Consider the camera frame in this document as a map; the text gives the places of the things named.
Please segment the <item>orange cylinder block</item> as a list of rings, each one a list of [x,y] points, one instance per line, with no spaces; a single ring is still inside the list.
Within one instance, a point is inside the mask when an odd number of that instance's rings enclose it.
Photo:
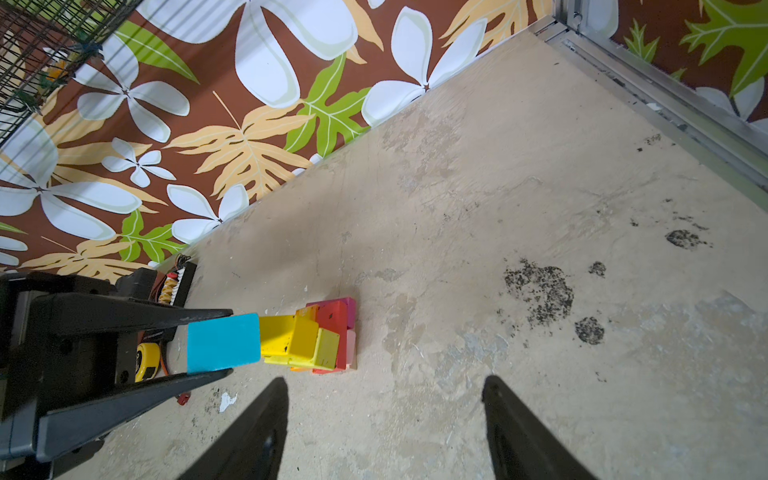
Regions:
[[[317,315],[318,315],[319,306],[318,305],[308,305],[304,308],[301,308],[296,311],[295,318],[297,321],[312,321],[317,322]]]

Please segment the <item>yellow-green cube block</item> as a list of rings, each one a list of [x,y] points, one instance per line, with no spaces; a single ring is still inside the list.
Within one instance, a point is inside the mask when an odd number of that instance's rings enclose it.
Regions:
[[[339,334],[324,328],[318,330],[315,351],[311,360],[314,370],[333,371],[336,369],[339,342]]]

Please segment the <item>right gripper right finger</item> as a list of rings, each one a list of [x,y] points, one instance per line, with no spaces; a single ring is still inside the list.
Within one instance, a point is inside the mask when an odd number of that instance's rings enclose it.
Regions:
[[[497,479],[592,479],[579,462],[498,376],[485,379],[482,402]]]

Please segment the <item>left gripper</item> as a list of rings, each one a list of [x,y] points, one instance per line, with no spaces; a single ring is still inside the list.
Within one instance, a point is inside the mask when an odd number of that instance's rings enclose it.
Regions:
[[[176,374],[89,400],[132,382],[125,341],[117,336],[56,337],[25,345],[28,325],[30,334],[78,336],[167,329],[233,315],[231,309],[186,309],[104,296],[115,291],[107,280],[79,275],[1,276],[3,479],[58,479],[91,460],[104,446],[102,435],[233,373]]]

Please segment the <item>pink wood block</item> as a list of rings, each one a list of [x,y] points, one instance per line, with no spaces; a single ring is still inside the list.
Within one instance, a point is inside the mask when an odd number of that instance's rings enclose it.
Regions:
[[[357,365],[357,335],[354,329],[348,329],[346,335],[346,369],[355,370]]]

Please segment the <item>yellow cube block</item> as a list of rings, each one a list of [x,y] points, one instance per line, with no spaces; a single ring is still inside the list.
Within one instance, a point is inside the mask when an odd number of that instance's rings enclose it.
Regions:
[[[319,326],[307,317],[295,316],[291,342],[288,347],[288,364],[293,367],[309,365],[314,358]]]

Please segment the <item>black tool case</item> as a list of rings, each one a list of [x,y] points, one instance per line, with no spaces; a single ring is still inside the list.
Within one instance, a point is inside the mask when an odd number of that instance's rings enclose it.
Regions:
[[[158,272],[149,268],[138,268],[115,282],[116,295],[139,300],[149,300]]]

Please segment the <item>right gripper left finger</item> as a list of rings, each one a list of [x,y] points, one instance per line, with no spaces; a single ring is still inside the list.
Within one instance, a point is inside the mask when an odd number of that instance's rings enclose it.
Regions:
[[[182,479],[275,479],[284,451],[288,385],[273,379]]]

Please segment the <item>magenta wood block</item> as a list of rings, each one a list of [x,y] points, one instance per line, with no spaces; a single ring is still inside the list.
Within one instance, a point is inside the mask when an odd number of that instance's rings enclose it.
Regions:
[[[357,302],[354,298],[344,297],[344,298],[331,299],[331,300],[322,300],[322,301],[308,303],[308,306],[312,306],[312,305],[333,306],[336,304],[345,306],[346,314],[347,314],[346,326],[348,329],[354,329],[356,318],[357,318],[356,316]]]

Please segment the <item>teal wood block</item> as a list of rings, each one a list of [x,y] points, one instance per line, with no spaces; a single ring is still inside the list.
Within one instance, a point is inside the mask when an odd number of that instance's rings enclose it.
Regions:
[[[195,322],[188,327],[187,371],[213,372],[261,360],[256,313]]]

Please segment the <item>yellow tape measure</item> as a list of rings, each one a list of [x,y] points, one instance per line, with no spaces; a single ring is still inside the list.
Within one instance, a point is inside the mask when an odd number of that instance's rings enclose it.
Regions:
[[[154,342],[140,343],[136,349],[135,382],[152,380],[161,369],[161,348]]]

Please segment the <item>yellow arch block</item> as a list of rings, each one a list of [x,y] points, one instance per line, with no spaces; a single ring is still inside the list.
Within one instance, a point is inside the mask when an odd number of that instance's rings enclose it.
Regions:
[[[287,365],[296,318],[293,315],[263,316],[259,322],[261,356],[264,362]]]

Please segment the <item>red wood block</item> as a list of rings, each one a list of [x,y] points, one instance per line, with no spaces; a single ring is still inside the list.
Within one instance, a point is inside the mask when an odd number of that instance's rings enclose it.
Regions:
[[[342,298],[313,303],[313,306],[318,307],[316,321],[319,327],[339,336],[333,372],[344,371],[347,367],[347,338],[351,315],[349,301],[349,298]]]

